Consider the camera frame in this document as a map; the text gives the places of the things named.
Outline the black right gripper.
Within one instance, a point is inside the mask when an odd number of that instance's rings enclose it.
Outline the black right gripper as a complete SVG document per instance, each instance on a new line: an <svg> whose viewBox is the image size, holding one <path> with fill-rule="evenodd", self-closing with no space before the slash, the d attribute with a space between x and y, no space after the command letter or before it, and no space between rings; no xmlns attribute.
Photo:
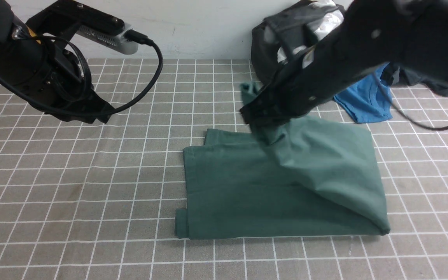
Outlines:
<svg viewBox="0 0 448 280"><path fill-rule="evenodd" d="M246 124L279 126L306 115L387 62L381 42L385 21L379 16L347 11L323 39L308 27L310 18L277 14L264 19L287 62L241 108Z"/></svg>

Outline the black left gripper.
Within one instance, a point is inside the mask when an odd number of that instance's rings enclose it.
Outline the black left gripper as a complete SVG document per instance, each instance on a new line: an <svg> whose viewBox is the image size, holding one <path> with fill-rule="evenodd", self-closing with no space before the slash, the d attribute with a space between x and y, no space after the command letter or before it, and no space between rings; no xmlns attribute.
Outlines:
<svg viewBox="0 0 448 280"><path fill-rule="evenodd" d="M74 0L57 0L26 22L0 0L0 85L62 122L107 123L114 107L96 94L80 34L114 50L126 23Z"/></svg>

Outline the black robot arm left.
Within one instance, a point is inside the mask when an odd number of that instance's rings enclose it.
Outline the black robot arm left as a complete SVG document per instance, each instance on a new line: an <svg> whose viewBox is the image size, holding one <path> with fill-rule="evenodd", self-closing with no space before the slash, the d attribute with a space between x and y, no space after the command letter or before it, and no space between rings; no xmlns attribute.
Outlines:
<svg viewBox="0 0 448 280"><path fill-rule="evenodd" d="M0 85L61 121L107 123L113 106L94 91L79 49L66 46L75 34L113 37L125 26L74 0L57 0L23 22L0 0Z"/></svg>

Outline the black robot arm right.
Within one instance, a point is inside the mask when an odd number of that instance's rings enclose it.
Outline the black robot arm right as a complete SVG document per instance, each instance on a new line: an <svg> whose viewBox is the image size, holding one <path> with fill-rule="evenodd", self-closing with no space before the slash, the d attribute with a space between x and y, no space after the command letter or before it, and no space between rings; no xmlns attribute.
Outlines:
<svg viewBox="0 0 448 280"><path fill-rule="evenodd" d="M277 126L309 113L380 65L393 62L448 85L448 0L354 0L323 39L268 17L287 57L240 110L244 122Z"/></svg>

